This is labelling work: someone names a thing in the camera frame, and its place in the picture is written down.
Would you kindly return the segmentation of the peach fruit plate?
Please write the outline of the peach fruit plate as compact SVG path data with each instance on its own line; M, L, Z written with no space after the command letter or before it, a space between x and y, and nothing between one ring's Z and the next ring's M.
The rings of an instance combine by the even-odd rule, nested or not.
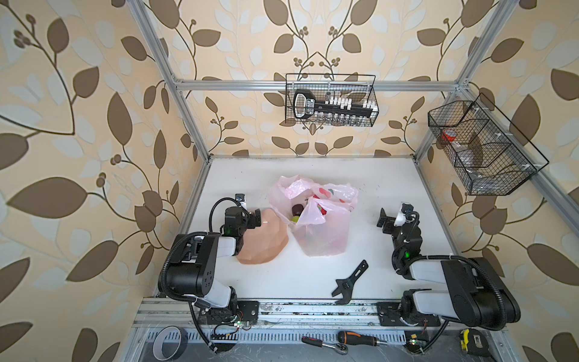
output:
M262 225L248 229L244 234L244 246L236 256L244 265L271 262L287 246L289 236L286 223L270 208L261 211Z

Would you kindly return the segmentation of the dark purple mangosteen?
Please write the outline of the dark purple mangosteen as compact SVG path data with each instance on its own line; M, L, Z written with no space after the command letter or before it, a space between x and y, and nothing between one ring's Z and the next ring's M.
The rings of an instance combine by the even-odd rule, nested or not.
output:
M300 217L302 212L304 211L304 206L302 204L293 205L292 207L292 215L294 217Z

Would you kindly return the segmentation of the pink plastic bag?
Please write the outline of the pink plastic bag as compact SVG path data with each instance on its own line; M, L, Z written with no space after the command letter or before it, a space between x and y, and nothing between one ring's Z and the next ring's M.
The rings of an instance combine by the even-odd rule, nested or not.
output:
M267 193L271 208L310 257L345 253L358 197L359 191L350 184L321 185L300 175L280 177ZM300 217L292 215L297 204L305 207Z

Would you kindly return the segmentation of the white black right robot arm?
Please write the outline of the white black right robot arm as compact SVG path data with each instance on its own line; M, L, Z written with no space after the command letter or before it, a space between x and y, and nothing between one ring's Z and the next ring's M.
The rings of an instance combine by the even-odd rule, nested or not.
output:
M519 303L487 259L422 254L419 222L414 207L403 203L394 217L381 211L377 226L392 238L391 264L397 275L410 281L440 284L443 289L411 289L403 292L397 306L379 303L381 323L437 326L439 330L428 341L412 337L407 342L407 349L415 354L429 351L450 324L461 324L461 350L490 357L489 343L481 331L500 331L517 323L522 314Z

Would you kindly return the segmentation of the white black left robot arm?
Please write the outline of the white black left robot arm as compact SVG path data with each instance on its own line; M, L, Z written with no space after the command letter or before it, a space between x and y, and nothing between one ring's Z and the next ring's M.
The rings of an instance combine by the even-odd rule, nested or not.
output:
M217 260L238 256L244 247L244 234L262 225L261 211L248 211L245 195L225 197L212 206L207 232L191 232L176 236L164 261L158 279L158 289L166 297L188 305L193 324L202 341L214 353L229 350L220 347L213 338L225 342L229 334L201 328L201 314L216 327L249 330L258 321L259 302L238 300L235 288L218 282Z

